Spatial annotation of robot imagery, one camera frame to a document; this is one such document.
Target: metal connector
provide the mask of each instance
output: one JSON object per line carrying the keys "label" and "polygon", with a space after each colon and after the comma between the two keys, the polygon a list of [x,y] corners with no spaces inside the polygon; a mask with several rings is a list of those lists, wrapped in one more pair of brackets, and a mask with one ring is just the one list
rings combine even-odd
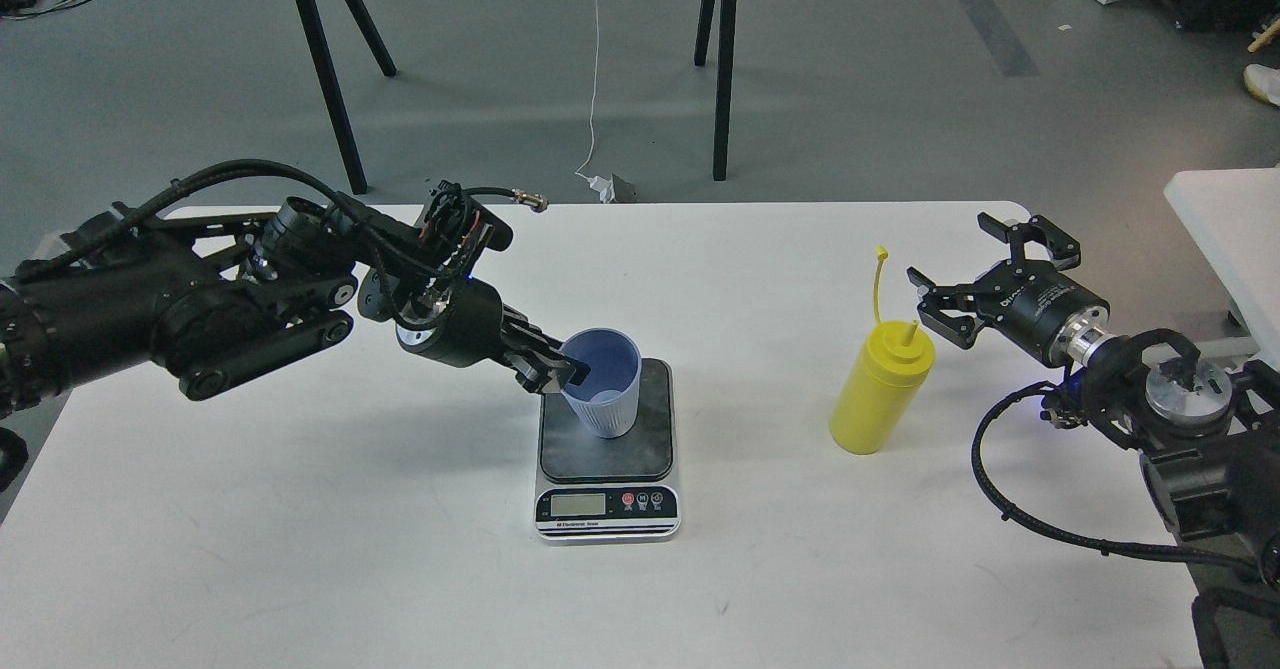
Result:
{"label": "metal connector", "polygon": [[515,201],[516,203],[524,203],[525,207],[530,207],[531,210],[534,210],[535,214],[545,212],[549,205],[549,201],[547,201],[545,196],[530,194],[530,192],[518,189],[511,192],[511,200]]}

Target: bolt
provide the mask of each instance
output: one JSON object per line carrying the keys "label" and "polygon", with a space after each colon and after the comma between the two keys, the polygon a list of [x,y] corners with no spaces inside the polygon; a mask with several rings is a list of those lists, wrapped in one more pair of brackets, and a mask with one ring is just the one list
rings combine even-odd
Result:
{"label": "bolt", "polygon": [[348,327],[347,324],[334,324],[333,327],[329,327],[329,331],[325,331],[324,338],[325,342],[329,342],[329,344],[338,344],[338,342],[347,338],[347,333],[351,333],[351,327]]}
{"label": "bolt", "polygon": [[338,287],[338,289],[333,292],[333,304],[343,306],[351,301],[352,295],[356,295],[356,289],[352,289],[351,285]]}
{"label": "bolt", "polygon": [[189,395],[193,400],[209,399],[219,391],[223,391],[224,388],[227,388],[227,374],[215,368],[212,372],[201,374],[201,376],[196,379],[196,384],[191,388]]}

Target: yellow squeeze bottle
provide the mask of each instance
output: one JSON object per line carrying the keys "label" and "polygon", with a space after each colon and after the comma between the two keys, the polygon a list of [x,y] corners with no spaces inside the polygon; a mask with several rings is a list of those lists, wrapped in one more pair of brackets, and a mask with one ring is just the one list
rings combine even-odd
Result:
{"label": "yellow squeeze bottle", "polygon": [[831,414],[831,436],[854,454],[874,454],[933,368],[933,342],[920,322],[881,322],[879,278],[888,251],[877,246],[873,327]]}

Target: gray floor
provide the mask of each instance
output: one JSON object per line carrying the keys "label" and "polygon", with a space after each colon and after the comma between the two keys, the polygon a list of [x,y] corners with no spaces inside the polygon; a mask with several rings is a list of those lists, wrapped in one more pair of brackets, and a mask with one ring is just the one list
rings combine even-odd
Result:
{"label": "gray floor", "polygon": [[[595,198],[572,177],[589,142],[593,0],[366,0],[393,81],[339,0],[319,1],[371,201],[421,203],[439,178]],[[1083,242],[1075,276],[1111,299],[1116,330],[1213,331],[1225,292],[1161,189],[1183,169],[1280,160],[1280,114],[1239,78],[1280,52],[1180,35],[1155,0],[986,6],[741,0],[730,180],[713,182],[698,0],[600,0],[589,173],[618,173],[645,201],[1015,200]],[[141,203],[223,159],[343,185],[292,0],[101,0],[3,22],[0,81],[4,267],[111,200]],[[192,201],[287,191],[242,182]],[[977,226],[974,240],[987,240]],[[55,414],[8,423],[38,445]]]}

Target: shoe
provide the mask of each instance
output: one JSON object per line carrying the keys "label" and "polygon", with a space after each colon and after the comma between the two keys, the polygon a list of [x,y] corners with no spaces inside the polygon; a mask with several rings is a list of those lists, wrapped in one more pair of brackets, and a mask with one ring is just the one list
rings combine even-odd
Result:
{"label": "shoe", "polygon": [[1244,67],[1244,87],[1258,101],[1280,107],[1280,69],[1249,64]]}

